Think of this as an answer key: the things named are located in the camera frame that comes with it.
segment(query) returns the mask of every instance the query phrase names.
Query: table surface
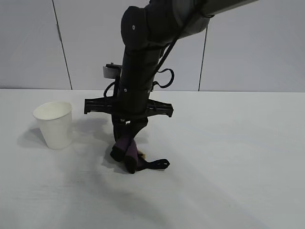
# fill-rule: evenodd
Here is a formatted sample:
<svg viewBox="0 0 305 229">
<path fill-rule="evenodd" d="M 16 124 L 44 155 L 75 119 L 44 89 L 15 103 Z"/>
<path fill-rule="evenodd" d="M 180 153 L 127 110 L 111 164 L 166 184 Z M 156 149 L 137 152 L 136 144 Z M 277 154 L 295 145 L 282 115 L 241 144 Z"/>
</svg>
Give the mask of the table surface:
<svg viewBox="0 0 305 229">
<path fill-rule="evenodd" d="M 136 138 L 166 171 L 127 174 L 99 91 L 0 90 L 1 229 L 303 229 L 305 94 L 154 92 L 175 111 Z M 32 111 L 73 106 L 72 145 L 46 147 Z"/>
</svg>

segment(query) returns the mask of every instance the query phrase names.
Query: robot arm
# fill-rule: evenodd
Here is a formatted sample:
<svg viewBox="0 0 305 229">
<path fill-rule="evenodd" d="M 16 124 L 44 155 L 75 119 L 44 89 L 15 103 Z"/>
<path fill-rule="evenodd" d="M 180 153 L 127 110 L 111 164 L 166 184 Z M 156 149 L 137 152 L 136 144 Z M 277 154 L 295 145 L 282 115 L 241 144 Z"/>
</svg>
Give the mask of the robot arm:
<svg viewBox="0 0 305 229">
<path fill-rule="evenodd" d="M 149 96 L 154 75 L 175 42 L 206 29 L 211 16 L 254 1 L 151 0 L 144 8 L 129 7 L 121 24 L 125 44 L 122 66 L 106 66 L 117 70 L 116 80 L 111 84 L 113 96 L 86 99 L 85 114 L 111 114 L 116 140 L 126 132 L 135 137 L 147 125 L 147 117 L 171 117 L 171 104 L 150 100 Z"/>
</svg>

